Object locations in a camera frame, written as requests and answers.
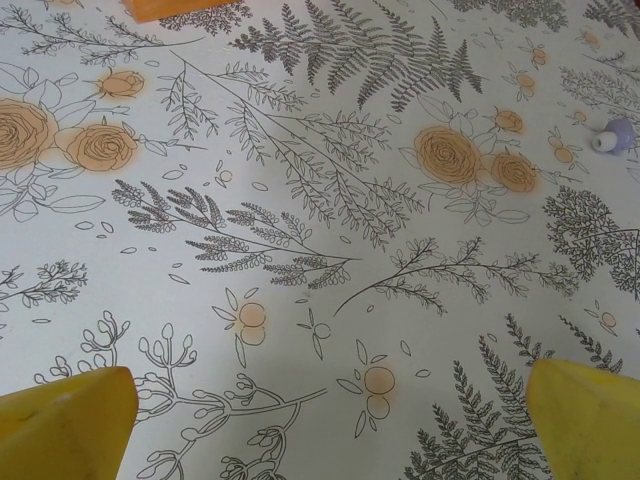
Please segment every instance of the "yellow object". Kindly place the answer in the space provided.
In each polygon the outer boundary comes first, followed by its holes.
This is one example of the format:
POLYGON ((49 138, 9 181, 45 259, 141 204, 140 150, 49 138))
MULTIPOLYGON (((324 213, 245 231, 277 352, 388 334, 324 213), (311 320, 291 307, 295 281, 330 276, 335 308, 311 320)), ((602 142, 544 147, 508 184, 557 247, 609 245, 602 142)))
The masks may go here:
POLYGON ((124 6, 136 22, 143 23, 194 10, 217 7, 230 1, 233 0, 124 0, 124 6))
POLYGON ((640 479, 640 382, 538 360, 527 406, 555 480, 640 479))
POLYGON ((124 367, 0 397, 0 479, 115 479, 137 409, 124 367))

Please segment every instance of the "orange berry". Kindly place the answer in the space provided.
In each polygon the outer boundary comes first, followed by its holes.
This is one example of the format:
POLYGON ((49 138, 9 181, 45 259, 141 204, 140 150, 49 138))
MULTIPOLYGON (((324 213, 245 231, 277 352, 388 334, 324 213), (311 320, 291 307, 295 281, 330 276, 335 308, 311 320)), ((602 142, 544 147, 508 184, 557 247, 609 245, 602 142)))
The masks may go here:
POLYGON ((556 151, 553 154, 559 162, 571 163, 573 161, 573 153, 571 153, 571 150, 568 148, 556 148, 556 151))
POLYGON ((531 78, 529 75, 525 75, 524 73, 517 75, 516 81, 518 82, 518 85, 524 88, 531 88, 536 83, 533 81, 533 78, 531 78))
POLYGON ((374 395, 384 395, 396 386, 396 378, 388 368, 371 367, 364 374, 364 386, 374 395))
POLYGON ((560 140, 558 137, 556 137, 555 135, 551 135, 547 141, 549 142, 549 145, 551 145, 553 148, 560 148, 563 147, 564 145, 562 144, 562 140, 560 140))
POLYGON ((247 303, 240 309, 238 317, 247 327, 259 327, 267 319, 267 314, 259 303, 247 303))
POLYGON ((609 328, 615 327, 617 324, 616 318, 609 312, 605 312, 602 314, 602 323, 604 323, 609 328))
POLYGON ((386 398, 380 395, 371 395, 367 398, 367 411, 376 420, 382 420, 389 416, 391 406, 386 398))
POLYGON ((240 339, 252 347, 260 345, 267 336, 264 327, 243 327, 240 332, 240 339))

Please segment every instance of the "twig drawing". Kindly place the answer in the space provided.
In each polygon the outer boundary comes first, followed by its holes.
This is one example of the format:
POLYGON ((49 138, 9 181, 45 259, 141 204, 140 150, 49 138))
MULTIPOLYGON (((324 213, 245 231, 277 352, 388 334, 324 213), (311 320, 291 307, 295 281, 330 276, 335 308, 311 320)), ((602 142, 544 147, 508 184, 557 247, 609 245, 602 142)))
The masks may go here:
POLYGON ((228 210, 225 220, 213 198, 191 187, 184 192, 169 190, 164 197, 145 182, 142 186, 146 193, 122 180, 117 183, 120 188, 113 191, 113 198, 132 208, 129 221, 136 228, 168 233, 180 224, 187 224, 205 233, 203 241, 187 241, 201 251, 196 259, 220 262, 218 266, 202 268, 205 272, 223 273, 263 266, 274 274, 271 281, 276 285, 307 284, 311 289, 345 283, 351 278, 345 266, 356 259, 312 249, 307 241, 313 231, 290 213, 282 212, 278 216, 260 205, 244 203, 243 210, 228 210), (253 237, 228 232, 227 222, 245 227, 253 237), (291 263, 272 264, 272 254, 278 252, 293 256, 291 263), (230 256, 235 259, 226 262, 230 256))
POLYGON ((138 59, 138 51, 145 48, 164 48, 187 45, 200 39, 166 45, 155 35, 141 35, 129 29, 124 23, 118 23, 115 17, 106 17, 107 30, 116 38, 124 39, 118 42, 105 38, 71 24, 68 13, 51 15, 50 24, 55 25, 55 32, 45 33, 43 26, 34 22, 27 9, 9 5, 3 8, 8 14, 0 20, 0 34, 9 30, 40 37, 31 47, 24 47, 25 55, 56 55, 64 47, 78 47, 82 52, 82 63, 85 65, 102 65, 113 67, 116 60, 125 63, 138 59))
POLYGON ((564 296, 571 296, 578 289, 578 279, 575 273, 566 266, 551 263, 547 271, 539 270, 540 259, 537 254, 507 255, 504 262, 498 260, 482 263, 479 257, 484 245, 482 239, 458 242, 458 252, 455 256, 445 255, 435 239, 414 240, 407 242, 407 251, 398 250, 391 261, 397 271, 378 280, 347 298, 336 310, 337 315, 342 308, 356 297, 369 290, 386 295, 388 299, 405 296, 417 299, 423 307, 435 307, 439 315, 447 311, 439 298, 440 292, 434 292, 427 283, 409 284, 410 280, 423 278, 429 280, 452 283, 456 286, 466 286, 471 290, 473 298, 482 304, 489 299, 490 285, 479 281, 476 274, 484 272, 487 279, 497 281, 500 286, 517 297, 526 297, 529 288, 522 284, 522 280, 531 282, 534 278, 543 287, 553 288, 564 296))
POLYGON ((294 399, 285 399, 277 393, 254 382, 247 375, 237 375, 237 391, 225 391, 223 394, 197 389, 191 395, 178 391, 175 374, 178 369, 195 363, 196 351, 193 350, 193 337, 188 335, 182 341, 182 349, 174 340, 174 329, 166 324, 162 329, 162 340, 150 342, 140 339, 140 351, 160 371, 148 372, 136 379, 138 394, 142 400, 138 412, 138 422, 151 421, 153 418, 169 413, 176 405, 188 405, 197 408, 193 417, 200 421, 197 428, 186 427, 181 432, 184 440, 179 449, 163 449, 152 452, 147 461, 149 465, 141 470, 136 478, 169 480, 185 478, 183 461, 189 451, 202 439, 221 430, 230 420, 237 417, 259 416, 263 413, 285 411, 288 420, 282 424, 272 424, 258 429, 256 435, 247 441, 250 447, 258 447, 262 452, 250 461, 238 457, 224 456, 225 466, 222 478, 240 479, 273 478, 283 479, 279 470, 290 440, 290 429, 295 424, 306 402, 323 396, 327 390, 320 389, 294 399))

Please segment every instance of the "orange rose illustration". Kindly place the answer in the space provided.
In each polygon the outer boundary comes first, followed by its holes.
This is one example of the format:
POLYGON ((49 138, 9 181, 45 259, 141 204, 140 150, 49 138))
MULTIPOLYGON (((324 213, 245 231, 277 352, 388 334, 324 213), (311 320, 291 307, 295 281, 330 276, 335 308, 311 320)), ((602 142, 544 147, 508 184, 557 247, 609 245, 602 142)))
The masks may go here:
POLYGON ((522 118, 511 110, 500 110, 494 121, 496 125, 507 132, 520 133, 522 130, 522 118))
POLYGON ((109 125, 61 130, 55 142, 67 160, 94 172, 124 167, 138 148, 124 129, 109 125))
POLYGON ((491 175, 513 192, 530 192, 536 186, 536 171, 523 155, 508 152, 496 156, 491 175))
POLYGON ((480 152, 462 134, 446 127, 423 130, 415 139, 422 171, 443 182, 464 185, 480 168, 480 152))
POLYGON ((112 73, 105 80, 96 82, 100 93, 110 97, 133 97, 144 87, 144 78, 137 72, 112 73))
POLYGON ((35 162, 53 143, 58 124, 48 111, 25 102, 0 100, 0 170, 35 162))

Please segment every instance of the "fern leaf drawing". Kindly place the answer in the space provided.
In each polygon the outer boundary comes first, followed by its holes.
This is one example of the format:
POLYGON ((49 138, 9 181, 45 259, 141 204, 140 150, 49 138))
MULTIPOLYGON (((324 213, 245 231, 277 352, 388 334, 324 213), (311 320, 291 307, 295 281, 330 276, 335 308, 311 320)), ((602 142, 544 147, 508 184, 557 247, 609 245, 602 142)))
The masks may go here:
MULTIPOLYGON (((592 354, 592 363, 598 368, 619 371, 622 360, 612 365, 610 351, 602 355, 599 342, 568 320, 561 318, 561 321, 592 354)), ((512 315, 507 315, 506 327, 515 338, 513 344, 520 349, 520 356, 529 360, 540 358, 541 342, 532 341, 512 315)), ((407 480, 536 480, 543 475, 549 478, 551 470, 524 403, 522 372, 502 360, 484 337, 480 337, 478 346, 499 401, 483 401, 483 393, 469 381, 463 365, 454 361, 453 378, 461 412, 459 415, 453 412, 451 401, 447 402, 448 411, 433 405, 438 432, 434 435, 423 429, 418 431, 420 451, 411 452, 410 465, 404 469, 407 480)), ((552 350, 546 350, 544 357, 553 354, 552 350)))
POLYGON ((331 13, 312 0, 305 0, 309 24, 302 23, 285 4, 284 32, 263 19, 264 33, 249 27, 248 33, 241 34, 231 45, 260 52, 267 62, 279 60, 290 75, 301 56, 306 55, 309 83, 314 84, 326 68, 331 93, 353 77, 362 77, 357 98, 360 108, 386 89, 392 89, 391 105, 396 112, 402 112, 417 95, 440 88, 449 89, 458 101, 464 83, 482 93, 482 79, 470 64, 466 40, 451 53, 435 18, 427 41, 398 14, 375 0, 374 3, 389 26, 376 25, 340 0, 331 0, 331 13))
POLYGON ((618 29, 625 37, 629 29, 640 40, 640 15, 631 3, 629 7, 619 0, 593 0, 584 12, 590 20, 603 22, 609 28, 618 29))

